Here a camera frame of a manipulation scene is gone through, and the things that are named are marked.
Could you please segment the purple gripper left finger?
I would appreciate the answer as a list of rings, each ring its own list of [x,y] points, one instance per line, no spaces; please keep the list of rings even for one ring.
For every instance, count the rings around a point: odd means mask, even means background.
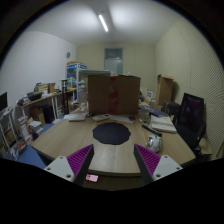
[[[67,157],[57,157],[45,168],[45,171],[81,186],[93,156],[94,145],[90,144]]]

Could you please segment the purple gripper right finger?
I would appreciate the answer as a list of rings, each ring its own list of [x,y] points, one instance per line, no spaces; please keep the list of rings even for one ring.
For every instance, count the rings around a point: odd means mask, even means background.
[[[168,155],[160,156],[137,144],[134,145],[134,156],[139,166],[144,185],[160,180],[182,169]]]

